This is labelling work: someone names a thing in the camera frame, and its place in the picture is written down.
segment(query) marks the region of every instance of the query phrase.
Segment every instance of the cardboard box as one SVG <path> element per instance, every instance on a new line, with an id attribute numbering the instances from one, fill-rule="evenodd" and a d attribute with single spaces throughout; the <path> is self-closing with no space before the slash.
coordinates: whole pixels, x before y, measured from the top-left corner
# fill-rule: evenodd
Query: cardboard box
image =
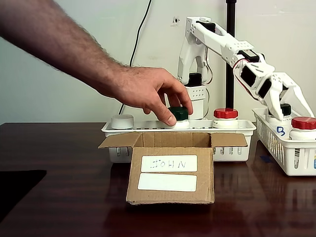
<path id="1" fill-rule="evenodd" d="M 107 137 L 99 148 L 131 147 L 126 201 L 214 202 L 213 147 L 246 147 L 243 134 L 128 132 Z"/>

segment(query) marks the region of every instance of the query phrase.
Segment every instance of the bottle cap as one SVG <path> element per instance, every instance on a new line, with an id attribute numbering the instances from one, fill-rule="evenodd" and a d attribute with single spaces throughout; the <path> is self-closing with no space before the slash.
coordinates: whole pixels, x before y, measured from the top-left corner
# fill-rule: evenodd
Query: bottle cap
<path id="1" fill-rule="evenodd" d="M 183 121 L 189 118 L 188 109 L 186 107 L 170 107 L 169 110 L 176 117 L 177 121 Z"/>
<path id="2" fill-rule="evenodd" d="M 235 109 L 216 109 L 214 110 L 214 117 L 218 119 L 236 119 L 238 117 L 238 111 Z"/>
<path id="3" fill-rule="evenodd" d="M 281 110 L 284 116 L 288 116 L 292 114 L 292 107 L 290 104 L 281 104 Z"/>
<path id="4" fill-rule="evenodd" d="M 129 129 L 134 126 L 132 115 L 115 115 L 111 118 L 111 127 L 114 129 Z"/>
<path id="5" fill-rule="evenodd" d="M 314 130 L 316 129 L 316 118 L 311 117 L 295 117 L 292 119 L 293 128 Z"/>

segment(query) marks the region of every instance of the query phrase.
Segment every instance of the black pole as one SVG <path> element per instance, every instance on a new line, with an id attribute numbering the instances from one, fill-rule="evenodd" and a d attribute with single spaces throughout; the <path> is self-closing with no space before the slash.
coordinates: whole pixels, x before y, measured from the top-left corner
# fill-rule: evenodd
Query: black pole
<path id="1" fill-rule="evenodd" d="M 237 0 L 226 0 L 227 13 L 226 13 L 226 31 L 235 37 L 236 27 L 236 3 Z M 226 65 L 226 108 L 234 108 L 234 75 L 230 65 Z"/>

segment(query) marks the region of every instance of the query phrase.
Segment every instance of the dark wooden tabletop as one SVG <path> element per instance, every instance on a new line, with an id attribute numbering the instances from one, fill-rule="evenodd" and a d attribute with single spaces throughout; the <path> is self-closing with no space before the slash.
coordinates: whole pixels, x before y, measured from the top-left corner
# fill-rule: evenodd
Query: dark wooden tabletop
<path id="1" fill-rule="evenodd" d="M 102 126 L 0 126 L 0 171 L 47 172 L 2 220 L 0 237 L 316 236 L 316 179 L 285 176 L 255 136 L 248 162 L 215 163 L 213 205 L 134 207 L 125 203 L 129 165 L 97 149 Z"/>

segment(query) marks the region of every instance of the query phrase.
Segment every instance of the fingernail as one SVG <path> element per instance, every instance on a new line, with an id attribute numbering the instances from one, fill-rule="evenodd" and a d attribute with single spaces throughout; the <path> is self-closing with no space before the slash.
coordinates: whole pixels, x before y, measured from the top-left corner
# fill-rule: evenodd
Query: fingernail
<path id="1" fill-rule="evenodd" d="M 175 125 L 176 124 L 176 118 L 174 117 L 174 116 L 170 116 L 169 118 L 168 118 L 168 121 L 167 121 L 167 124 L 169 125 L 169 126 L 173 126 L 173 125 Z"/>

